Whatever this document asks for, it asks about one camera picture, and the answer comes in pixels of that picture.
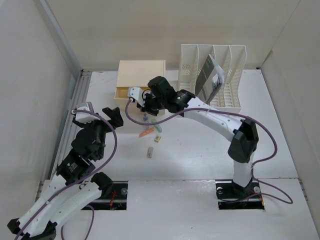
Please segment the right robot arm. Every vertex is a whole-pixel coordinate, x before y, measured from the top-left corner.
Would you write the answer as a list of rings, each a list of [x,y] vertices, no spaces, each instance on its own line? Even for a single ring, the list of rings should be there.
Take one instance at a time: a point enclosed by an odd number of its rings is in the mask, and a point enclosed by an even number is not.
[[[252,158],[259,141],[255,122],[233,113],[220,112],[187,90],[175,91],[162,76],[153,78],[147,86],[149,92],[139,87],[131,87],[128,91],[128,97],[137,102],[141,111],[156,116],[160,110],[168,110],[203,124],[230,142],[227,153],[234,161],[231,190],[237,197],[247,194],[253,179]]]

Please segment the aluminium frame rail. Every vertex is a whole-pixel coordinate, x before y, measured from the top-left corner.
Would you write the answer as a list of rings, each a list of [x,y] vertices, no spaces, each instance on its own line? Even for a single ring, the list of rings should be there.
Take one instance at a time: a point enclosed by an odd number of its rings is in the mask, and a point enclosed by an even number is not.
[[[90,72],[84,72],[80,65],[70,43],[67,40],[57,18],[55,17],[49,3],[46,0],[36,0],[35,5],[46,24],[51,37],[53,38],[59,52],[71,71],[71,78],[69,81],[67,99],[65,107],[63,108],[60,129],[50,163],[46,179],[51,179],[56,167],[62,161],[63,157],[68,153],[72,138],[76,135],[78,127],[73,125],[71,110],[77,104],[82,103],[88,95],[89,84],[91,79]]]

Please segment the grey setup guide booklet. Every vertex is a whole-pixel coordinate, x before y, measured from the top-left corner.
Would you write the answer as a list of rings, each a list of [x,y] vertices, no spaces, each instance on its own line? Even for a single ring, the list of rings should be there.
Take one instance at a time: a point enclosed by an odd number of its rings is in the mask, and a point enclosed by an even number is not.
[[[209,54],[195,82],[195,95],[207,105],[218,94],[225,82],[224,70]]]

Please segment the small clear spray bottle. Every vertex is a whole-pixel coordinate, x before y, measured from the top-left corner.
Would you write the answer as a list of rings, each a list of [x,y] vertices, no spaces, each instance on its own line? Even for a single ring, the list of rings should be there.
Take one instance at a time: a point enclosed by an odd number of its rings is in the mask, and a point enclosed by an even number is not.
[[[148,118],[148,115],[146,113],[143,114],[143,122],[144,123],[148,123],[149,122],[149,118]]]

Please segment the green translucent case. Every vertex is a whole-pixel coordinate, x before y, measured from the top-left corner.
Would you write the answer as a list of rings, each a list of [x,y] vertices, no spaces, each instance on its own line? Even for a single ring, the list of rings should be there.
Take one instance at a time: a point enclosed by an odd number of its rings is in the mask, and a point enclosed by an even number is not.
[[[151,119],[151,123],[153,123],[153,127],[156,129],[156,131],[158,133],[162,133],[163,129],[161,128],[161,126],[159,124],[156,124],[157,120],[156,119]]]

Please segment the cream drawer cabinet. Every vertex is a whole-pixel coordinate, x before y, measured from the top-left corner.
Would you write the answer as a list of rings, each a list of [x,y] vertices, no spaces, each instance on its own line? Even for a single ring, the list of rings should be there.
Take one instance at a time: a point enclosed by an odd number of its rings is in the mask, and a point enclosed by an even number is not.
[[[148,89],[148,82],[155,77],[163,77],[166,73],[165,60],[120,60],[114,100],[120,109],[128,102],[130,87]]]

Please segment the orange translucent case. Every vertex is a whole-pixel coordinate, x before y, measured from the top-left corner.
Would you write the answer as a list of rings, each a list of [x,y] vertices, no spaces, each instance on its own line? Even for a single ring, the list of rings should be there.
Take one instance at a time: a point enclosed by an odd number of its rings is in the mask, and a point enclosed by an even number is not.
[[[144,136],[146,136],[146,135],[148,135],[148,134],[152,133],[153,131],[154,131],[154,128],[153,128],[153,127],[151,127],[151,128],[149,128],[149,129],[147,129],[147,130],[143,131],[142,133],[140,133],[140,134],[139,134],[139,137],[140,137],[140,138],[142,138],[142,137],[144,137]]]

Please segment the white file organizer rack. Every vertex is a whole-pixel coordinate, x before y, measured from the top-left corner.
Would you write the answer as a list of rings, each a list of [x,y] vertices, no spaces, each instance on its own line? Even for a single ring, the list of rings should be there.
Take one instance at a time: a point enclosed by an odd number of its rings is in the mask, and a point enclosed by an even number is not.
[[[211,54],[224,71],[225,82],[210,105],[219,111],[239,113],[238,88],[246,63],[244,45],[182,44],[178,74],[178,89],[195,92],[196,79]]]

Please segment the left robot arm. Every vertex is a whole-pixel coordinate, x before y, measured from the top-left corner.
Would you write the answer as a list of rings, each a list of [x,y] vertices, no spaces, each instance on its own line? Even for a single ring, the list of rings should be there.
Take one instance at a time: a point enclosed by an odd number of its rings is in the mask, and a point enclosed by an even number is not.
[[[16,239],[53,240],[77,212],[111,195],[113,181],[93,163],[104,157],[106,134],[114,133],[124,121],[118,107],[102,111],[108,120],[95,113],[90,102],[72,111],[72,122],[80,131],[39,199],[23,216],[7,224]]]

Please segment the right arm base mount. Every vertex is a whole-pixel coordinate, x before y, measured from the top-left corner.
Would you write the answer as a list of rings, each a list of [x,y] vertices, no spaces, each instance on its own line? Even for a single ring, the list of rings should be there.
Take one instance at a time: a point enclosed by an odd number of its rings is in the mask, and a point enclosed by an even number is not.
[[[220,179],[215,181],[215,187],[219,210],[265,209],[260,184],[255,180],[241,187],[231,179]]]

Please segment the small yellow eraser block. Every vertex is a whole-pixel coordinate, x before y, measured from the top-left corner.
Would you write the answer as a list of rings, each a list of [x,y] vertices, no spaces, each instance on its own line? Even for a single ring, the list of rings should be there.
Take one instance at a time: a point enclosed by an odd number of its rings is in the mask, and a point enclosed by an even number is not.
[[[161,138],[162,138],[162,137],[161,137],[160,135],[157,135],[157,136],[155,137],[154,141],[157,142],[157,143],[159,143],[160,140],[161,140]]]

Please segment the white plastic strip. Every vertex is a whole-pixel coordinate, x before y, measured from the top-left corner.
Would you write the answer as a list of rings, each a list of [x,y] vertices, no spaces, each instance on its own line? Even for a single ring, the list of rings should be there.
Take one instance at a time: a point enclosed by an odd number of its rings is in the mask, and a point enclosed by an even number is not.
[[[148,150],[147,150],[147,158],[151,159],[152,156],[153,156],[153,150],[154,148],[153,147],[149,147]]]

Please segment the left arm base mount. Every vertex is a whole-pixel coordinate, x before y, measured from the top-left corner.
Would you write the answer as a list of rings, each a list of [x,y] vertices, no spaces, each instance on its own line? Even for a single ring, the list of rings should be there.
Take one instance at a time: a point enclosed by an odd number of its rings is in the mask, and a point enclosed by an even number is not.
[[[122,211],[127,209],[128,181],[115,181],[107,196],[89,203],[96,211]]]

